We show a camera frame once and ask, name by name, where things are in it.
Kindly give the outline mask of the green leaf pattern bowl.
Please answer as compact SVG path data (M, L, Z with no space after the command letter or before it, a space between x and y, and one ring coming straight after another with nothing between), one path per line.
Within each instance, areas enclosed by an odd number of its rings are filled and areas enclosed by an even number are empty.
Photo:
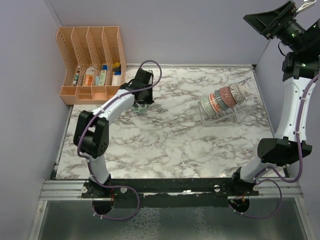
M150 109L150 106L150 104L146 103L135 103L131 109L136 115L143 115Z

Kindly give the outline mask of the green white geometric bowl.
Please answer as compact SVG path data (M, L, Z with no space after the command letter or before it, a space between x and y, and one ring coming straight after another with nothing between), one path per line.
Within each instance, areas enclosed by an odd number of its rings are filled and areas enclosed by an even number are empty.
M205 95L200 99L200 104L208 116L210 116L210 117L216 116L216 112L214 111L214 109L211 105L211 102L210 102L208 95Z

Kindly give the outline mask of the grey leaf pattern bowl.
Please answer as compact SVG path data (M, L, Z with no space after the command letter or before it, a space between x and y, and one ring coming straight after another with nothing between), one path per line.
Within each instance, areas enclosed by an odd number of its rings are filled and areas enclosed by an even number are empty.
M219 93L220 93L220 96L221 96L223 102L229 108L233 108L237 105L237 102L235 101L229 86L221 87L219 89Z

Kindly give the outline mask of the orange floral bowl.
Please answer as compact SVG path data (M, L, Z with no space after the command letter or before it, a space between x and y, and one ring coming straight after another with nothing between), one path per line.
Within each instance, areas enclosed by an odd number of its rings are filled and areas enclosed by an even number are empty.
M209 103L212 106L213 110L217 113L220 114L221 113L221 107L219 106L219 104L217 103L217 99L214 93L210 93L209 96Z

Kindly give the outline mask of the brown white geometric bowl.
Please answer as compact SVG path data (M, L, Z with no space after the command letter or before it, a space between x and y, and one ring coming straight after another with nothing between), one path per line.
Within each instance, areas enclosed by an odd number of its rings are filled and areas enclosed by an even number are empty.
M235 100L235 102L240 105L242 104L247 96L249 95L249 92L247 91L247 89L239 84L239 83L231 83L228 85L230 91L231 91L231 94Z

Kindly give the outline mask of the blue hexagon red-rim bowl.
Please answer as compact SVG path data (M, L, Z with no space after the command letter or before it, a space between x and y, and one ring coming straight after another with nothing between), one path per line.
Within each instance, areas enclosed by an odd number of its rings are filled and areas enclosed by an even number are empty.
M216 98L217 103L220 106L220 108L223 111L227 111L229 109L229 107L224 103L224 101L223 101L223 99L222 99L222 97L220 95L220 91L219 90L215 90L214 94L215 94L215 98Z

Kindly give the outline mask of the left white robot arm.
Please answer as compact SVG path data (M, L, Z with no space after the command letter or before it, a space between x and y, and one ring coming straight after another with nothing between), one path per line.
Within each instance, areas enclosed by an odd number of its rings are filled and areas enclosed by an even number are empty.
M80 112L73 144L78 156L87 162L90 177L94 182L93 191L97 196L106 197L111 190L107 182L110 173L105 163L105 152L109 146L109 128L125 111L133 107L145 107L153 101L154 74L139 68L132 80L122 84L115 95L93 111Z

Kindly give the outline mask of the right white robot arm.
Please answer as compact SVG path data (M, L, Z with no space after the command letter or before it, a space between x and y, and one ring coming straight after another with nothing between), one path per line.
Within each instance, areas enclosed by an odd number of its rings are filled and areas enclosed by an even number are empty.
M257 157L232 175L229 189L240 196L252 189L260 177L277 167L299 163L297 176L287 183L297 182L303 172L303 158L312 151L306 143L306 122L311 98L320 77L320 22L308 29L297 23L296 16L315 4L305 0L300 7L289 0L272 11L246 14L243 19L260 35L278 38L290 48L282 63L284 102L280 123L273 138L263 138L257 147Z

